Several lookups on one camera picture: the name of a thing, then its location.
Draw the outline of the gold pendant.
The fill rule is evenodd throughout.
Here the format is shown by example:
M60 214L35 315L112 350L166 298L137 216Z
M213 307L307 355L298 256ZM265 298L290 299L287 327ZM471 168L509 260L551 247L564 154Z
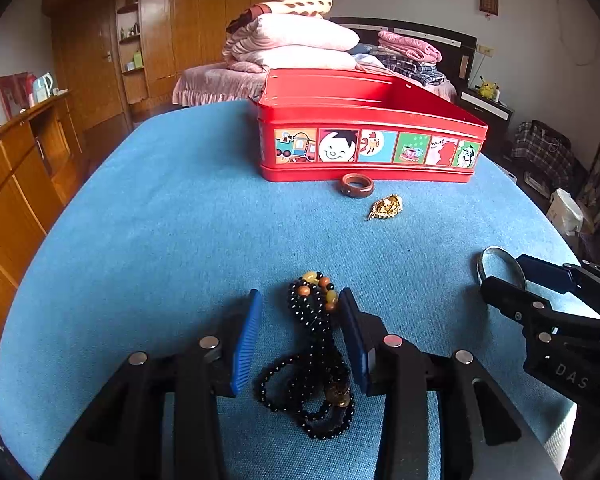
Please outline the gold pendant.
M403 200L398 194L375 200L370 206L370 212L367 215L368 220L388 220L396 218L403 210Z

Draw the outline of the blue table cloth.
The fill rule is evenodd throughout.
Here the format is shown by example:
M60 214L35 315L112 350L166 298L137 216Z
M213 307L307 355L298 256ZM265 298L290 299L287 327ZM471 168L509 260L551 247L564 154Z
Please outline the blue table cloth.
M260 175L248 101L141 124L56 221L24 276L0 344L0 434L32 477L133 351L181 351L251 289L263 297L254 370L295 352L290 281L320 271L426 352L469 350L547 441L571 404L524 372L520 327L486 306L489 246L563 264L573 253L520 188L480 157L465 184L384 181L396 218L330 182Z

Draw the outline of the yellow pikachu plush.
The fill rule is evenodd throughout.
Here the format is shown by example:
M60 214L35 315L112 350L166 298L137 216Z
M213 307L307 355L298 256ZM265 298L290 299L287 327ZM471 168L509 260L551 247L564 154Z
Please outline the yellow pikachu plush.
M500 100L500 87L496 82L480 77L478 95L487 101L497 103Z

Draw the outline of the wooden wardrobe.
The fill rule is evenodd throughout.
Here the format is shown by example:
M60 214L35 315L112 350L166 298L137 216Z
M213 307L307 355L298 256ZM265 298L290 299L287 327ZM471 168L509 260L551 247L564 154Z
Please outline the wooden wardrobe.
M42 0L52 20L59 83L68 88L84 128L124 114L144 99L170 96L186 68L219 61L225 27L251 3L266 0L137 0L142 79L125 90L116 19L125 0Z

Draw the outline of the folded plaid clothes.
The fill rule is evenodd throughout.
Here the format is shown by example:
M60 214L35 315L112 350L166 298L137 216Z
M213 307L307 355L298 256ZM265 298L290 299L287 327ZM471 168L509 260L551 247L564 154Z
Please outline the folded plaid clothes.
M372 55L388 70L417 81L422 86L438 86L446 77L438 71L436 64L411 60L404 55L373 50Z

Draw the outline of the silver bangle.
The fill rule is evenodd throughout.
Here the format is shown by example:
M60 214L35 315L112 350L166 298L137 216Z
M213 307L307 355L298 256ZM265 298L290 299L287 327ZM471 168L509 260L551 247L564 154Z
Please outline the silver bangle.
M476 273L479 284L495 276L521 289L527 288L527 279L516 258L498 246L489 246L478 253Z

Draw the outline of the wall lamp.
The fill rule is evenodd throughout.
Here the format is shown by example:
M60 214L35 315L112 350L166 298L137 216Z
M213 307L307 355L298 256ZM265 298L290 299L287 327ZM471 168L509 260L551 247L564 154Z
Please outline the wall lamp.
M479 11L489 18L500 14L500 0L479 0Z

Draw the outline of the spotted folded blanket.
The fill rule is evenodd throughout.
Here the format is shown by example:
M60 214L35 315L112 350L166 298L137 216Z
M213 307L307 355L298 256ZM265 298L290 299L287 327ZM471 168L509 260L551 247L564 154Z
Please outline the spotted folded blanket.
M238 29L247 26L263 14L290 14L324 18L330 10L332 10L332 0L274 0L253 3L237 18L230 21L225 31L228 34L234 34Z

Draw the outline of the red picture frame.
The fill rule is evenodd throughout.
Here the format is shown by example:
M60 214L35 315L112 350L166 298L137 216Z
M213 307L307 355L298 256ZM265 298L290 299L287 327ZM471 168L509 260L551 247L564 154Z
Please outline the red picture frame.
M0 99L8 120L33 106L33 81L35 76L29 72L0 76Z

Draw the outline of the red tin box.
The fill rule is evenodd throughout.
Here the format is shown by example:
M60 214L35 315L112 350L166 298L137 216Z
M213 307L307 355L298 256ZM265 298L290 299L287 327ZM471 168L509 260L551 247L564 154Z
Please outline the red tin box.
M271 70L257 102L262 176L273 182L466 183L488 126L405 79L359 70Z

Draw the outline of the white electric kettle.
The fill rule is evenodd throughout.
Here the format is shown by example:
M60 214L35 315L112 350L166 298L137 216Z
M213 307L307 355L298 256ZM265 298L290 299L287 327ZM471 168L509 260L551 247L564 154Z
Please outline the white electric kettle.
M35 78L32 84L33 99L36 104L40 104L53 96L54 80L51 73L45 73L41 77Z

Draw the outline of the folded pink clothes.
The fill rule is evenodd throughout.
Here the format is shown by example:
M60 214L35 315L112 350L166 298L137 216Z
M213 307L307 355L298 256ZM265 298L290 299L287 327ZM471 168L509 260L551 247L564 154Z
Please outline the folded pink clothes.
M438 64L442 61L441 52L427 41L401 36L390 30L378 32L378 44L381 47L399 52L412 61L425 64Z

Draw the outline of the black nightstand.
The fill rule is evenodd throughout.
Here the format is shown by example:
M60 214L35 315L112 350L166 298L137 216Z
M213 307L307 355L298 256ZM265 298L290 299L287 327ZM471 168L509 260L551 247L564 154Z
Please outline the black nightstand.
M514 111L501 103L493 103L478 95L476 90L465 89L458 95L457 104L468 110L488 126L482 151L491 158L503 153Z

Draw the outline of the wooden sideboard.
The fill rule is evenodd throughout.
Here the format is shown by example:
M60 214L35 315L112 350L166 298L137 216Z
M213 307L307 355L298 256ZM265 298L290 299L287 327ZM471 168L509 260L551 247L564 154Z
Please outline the wooden sideboard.
M85 181L71 107L65 93L0 128L0 340L23 275Z

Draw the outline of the plaid bag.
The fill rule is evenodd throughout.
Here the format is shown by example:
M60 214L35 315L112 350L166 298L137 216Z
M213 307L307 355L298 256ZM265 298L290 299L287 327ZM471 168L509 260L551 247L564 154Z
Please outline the plaid bag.
M580 191L588 172L573 154L570 140L545 122L522 122L514 135L510 157L528 170L534 168L554 190Z

